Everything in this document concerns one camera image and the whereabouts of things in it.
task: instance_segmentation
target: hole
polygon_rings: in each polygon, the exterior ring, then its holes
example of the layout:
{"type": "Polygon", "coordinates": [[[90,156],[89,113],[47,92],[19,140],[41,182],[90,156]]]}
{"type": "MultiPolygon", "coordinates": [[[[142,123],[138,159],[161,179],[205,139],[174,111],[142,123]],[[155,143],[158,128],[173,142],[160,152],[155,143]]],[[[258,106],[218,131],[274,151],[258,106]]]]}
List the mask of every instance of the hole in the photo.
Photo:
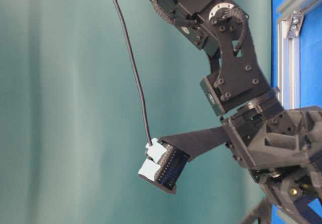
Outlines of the hole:
{"type": "MultiPolygon", "coordinates": [[[[238,40],[233,40],[231,43],[232,43],[232,48],[235,49],[235,46],[238,44],[238,40]]],[[[237,58],[240,58],[243,56],[243,53],[241,50],[239,50],[237,53],[234,52],[234,54],[237,58]]]]}

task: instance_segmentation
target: teal curtain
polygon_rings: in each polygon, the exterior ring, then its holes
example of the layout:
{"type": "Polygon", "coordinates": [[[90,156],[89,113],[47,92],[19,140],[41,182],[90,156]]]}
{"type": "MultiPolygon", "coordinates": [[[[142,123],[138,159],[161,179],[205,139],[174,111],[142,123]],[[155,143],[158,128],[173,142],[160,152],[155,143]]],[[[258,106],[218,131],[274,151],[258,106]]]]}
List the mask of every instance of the teal curtain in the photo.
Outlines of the teal curtain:
{"type": "MultiPolygon", "coordinates": [[[[271,0],[251,16],[270,76],[271,0]]],[[[119,0],[152,136],[219,125],[202,90],[206,55],[147,0],[119,0]]],[[[237,223],[261,192],[224,147],[167,195],[138,178],[146,137],[111,0],[0,0],[0,223],[237,223]]]]}

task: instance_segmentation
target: black plastic part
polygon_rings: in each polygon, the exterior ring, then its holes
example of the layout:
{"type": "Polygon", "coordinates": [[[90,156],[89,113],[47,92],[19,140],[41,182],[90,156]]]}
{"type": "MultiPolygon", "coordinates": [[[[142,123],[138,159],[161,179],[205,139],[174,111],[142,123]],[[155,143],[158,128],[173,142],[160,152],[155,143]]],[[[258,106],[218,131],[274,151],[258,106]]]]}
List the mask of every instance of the black plastic part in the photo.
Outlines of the black plastic part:
{"type": "Polygon", "coordinates": [[[156,174],[156,181],[172,191],[188,159],[189,155],[186,153],[168,146],[167,152],[159,161],[161,168],[156,174]]]}
{"type": "Polygon", "coordinates": [[[229,141],[223,127],[160,137],[159,141],[168,143],[187,153],[189,161],[229,141]]]}

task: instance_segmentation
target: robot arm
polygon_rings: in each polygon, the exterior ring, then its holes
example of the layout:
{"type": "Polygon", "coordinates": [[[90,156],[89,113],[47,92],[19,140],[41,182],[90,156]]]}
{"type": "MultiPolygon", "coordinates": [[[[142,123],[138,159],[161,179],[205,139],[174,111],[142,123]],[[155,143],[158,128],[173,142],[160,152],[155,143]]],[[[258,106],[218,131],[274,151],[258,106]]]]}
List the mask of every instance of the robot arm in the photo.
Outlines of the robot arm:
{"type": "Polygon", "coordinates": [[[208,55],[211,74],[201,87],[222,127],[154,139],[139,176],[175,193],[188,161],[226,143],[266,195],[242,223],[269,224],[271,204],[296,223],[322,223],[308,206],[322,197],[322,109],[284,110],[258,66],[249,17],[233,0],[150,1],[208,55]]]}

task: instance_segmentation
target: metal frame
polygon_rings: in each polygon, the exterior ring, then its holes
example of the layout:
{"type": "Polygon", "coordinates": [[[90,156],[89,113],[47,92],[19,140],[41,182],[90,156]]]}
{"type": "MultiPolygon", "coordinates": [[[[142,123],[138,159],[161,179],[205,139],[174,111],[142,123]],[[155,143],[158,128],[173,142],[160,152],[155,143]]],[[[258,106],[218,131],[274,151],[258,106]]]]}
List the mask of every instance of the metal frame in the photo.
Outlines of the metal frame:
{"type": "Polygon", "coordinates": [[[278,98],[286,109],[300,107],[300,30],[306,14],[322,0],[285,0],[277,9],[278,98]]]}

